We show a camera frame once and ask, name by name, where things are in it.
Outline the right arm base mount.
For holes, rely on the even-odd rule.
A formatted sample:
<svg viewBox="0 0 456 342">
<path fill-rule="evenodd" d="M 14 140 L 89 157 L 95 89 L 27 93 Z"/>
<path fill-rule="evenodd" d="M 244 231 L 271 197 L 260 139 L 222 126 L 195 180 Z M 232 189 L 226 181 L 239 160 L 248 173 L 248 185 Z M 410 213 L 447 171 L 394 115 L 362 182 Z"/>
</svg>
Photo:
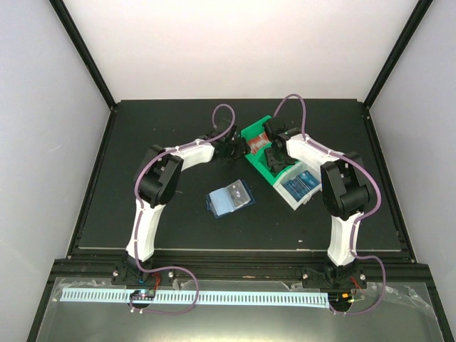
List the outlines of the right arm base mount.
<svg viewBox="0 0 456 342">
<path fill-rule="evenodd" d="M 362 275 L 363 272 L 356 263 L 348 266 L 334 266 L 327 263 L 301 268 L 303 286 L 319 289 L 366 289 L 366 281 L 362 280 Z"/>
</svg>

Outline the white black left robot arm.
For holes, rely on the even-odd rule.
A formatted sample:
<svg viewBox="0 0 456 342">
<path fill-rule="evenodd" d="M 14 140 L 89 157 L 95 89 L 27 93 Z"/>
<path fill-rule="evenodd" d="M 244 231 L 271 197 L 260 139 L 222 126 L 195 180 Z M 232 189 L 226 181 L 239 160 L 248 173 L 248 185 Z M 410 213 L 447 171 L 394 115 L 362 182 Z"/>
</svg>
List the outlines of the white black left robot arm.
<svg viewBox="0 0 456 342">
<path fill-rule="evenodd" d="M 126 246 L 133 261 L 128 276 L 136 284 L 146 284 L 152 278 L 153 267 L 146 261 L 154 254 L 160 217 L 175 195 L 181 172 L 216 159 L 236 160 L 249 152 L 235 124 L 181 146 L 153 145 L 148 150 L 135 181 L 135 221 Z"/>
</svg>

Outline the blue leather card holder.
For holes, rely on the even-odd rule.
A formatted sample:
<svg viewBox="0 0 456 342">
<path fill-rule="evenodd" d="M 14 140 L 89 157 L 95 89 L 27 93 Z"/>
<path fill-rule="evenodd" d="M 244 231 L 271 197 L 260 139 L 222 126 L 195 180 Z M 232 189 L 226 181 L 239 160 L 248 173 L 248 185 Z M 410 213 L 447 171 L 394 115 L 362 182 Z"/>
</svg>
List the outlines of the blue leather card holder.
<svg viewBox="0 0 456 342">
<path fill-rule="evenodd" d="M 252 191 L 250 190 L 248 184 L 242 180 L 244 183 L 244 186 L 247 189 L 247 192 L 249 193 L 251 200 L 248 204 L 244 205 L 243 207 L 240 207 L 238 209 L 234 208 L 234 205 L 232 203 L 232 200 L 229 196 L 229 193 L 227 191 L 227 186 L 219 188 L 217 190 L 214 190 L 210 192 L 206 196 L 206 208 L 208 211 L 212 212 L 215 218 L 220 218 L 223 216 L 226 216 L 228 214 L 231 214 L 233 212 L 236 212 L 238 210 L 241 210 L 245 207 L 248 207 L 250 205 L 253 205 L 256 203 L 254 196 L 252 194 Z"/>
</svg>

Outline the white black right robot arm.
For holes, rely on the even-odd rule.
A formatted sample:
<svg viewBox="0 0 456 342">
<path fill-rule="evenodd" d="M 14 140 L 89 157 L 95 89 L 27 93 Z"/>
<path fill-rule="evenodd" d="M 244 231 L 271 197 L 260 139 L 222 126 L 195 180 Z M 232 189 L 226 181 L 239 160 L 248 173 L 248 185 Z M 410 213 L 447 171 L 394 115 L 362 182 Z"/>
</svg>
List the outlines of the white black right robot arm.
<svg viewBox="0 0 456 342">
<path fill-rule="evenodd" d="M 328 257 L 332 264 L 323 276 L 328 285 L 340 287 L 350 278 L 347 265 L 357 258 L 361 220 L 381 204 L 379 186 L 358 154 L 331 150 L 297 128 L 286 129 L 278 118 L 269 118 L 262 126 L 274 151 L 320 172 L 323 204 L 331 215 Z"/>
</svg>

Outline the black card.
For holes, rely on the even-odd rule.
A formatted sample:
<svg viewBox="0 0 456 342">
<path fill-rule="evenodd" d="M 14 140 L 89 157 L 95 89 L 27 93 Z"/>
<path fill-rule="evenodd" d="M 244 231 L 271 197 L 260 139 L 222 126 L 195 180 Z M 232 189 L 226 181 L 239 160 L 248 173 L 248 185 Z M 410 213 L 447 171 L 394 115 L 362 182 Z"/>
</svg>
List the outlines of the black card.
<svg viewBox="0 0 456 342">
<path fill-rule="evenodd" d="M 249 193 L 247 192 L 244 183 L 241 180 L 237 180 L 227 186 L 227 191 L 232 200 L 235 209 L 243 207 L 248 204 L 251 200 Z"/>
</svg>

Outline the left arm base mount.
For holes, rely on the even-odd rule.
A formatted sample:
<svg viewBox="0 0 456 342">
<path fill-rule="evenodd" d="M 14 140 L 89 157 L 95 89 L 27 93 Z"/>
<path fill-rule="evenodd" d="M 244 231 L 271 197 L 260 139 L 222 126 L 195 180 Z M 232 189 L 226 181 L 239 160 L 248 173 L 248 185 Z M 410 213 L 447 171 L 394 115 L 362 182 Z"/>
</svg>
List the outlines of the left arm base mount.
<svg viewBox="0 0 456 342">
<path fill-rule="evenodd" d="M 114 285 L 125 285 L 127 287 L 154 287 L 168 285 L 175 277 L 176 269 L 165 269 L 145 273 L 139 270 L 136 265 L 118 263 L 116 264 L 111 283 Z"/>
</svg>

